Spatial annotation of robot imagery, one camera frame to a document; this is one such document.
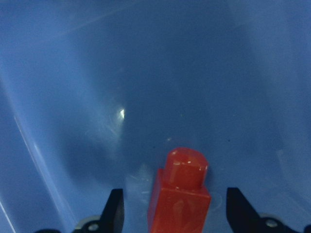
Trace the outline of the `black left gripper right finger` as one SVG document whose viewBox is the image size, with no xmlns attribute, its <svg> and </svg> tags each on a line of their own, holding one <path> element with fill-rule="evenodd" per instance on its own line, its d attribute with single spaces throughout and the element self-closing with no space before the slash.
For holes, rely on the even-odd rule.
<svg viewBox="0 0 311 233">
<path fill-rule="evenodd" d="M 260 215 L 237 187 L 226 192 L 226 218 L 234 233 L 263 233 Z"/>
</svg>

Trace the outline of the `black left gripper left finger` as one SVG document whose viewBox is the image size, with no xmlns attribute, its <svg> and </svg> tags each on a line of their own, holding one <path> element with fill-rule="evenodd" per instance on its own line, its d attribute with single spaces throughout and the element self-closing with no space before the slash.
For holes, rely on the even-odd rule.
<svg viewBox="0 0 311 233">
<path fill-rule="evenodd" d="M 121 233 L 124 224 L 123 189 L 112 189 L 99 220 L 100 233 Z"/>
</svg>

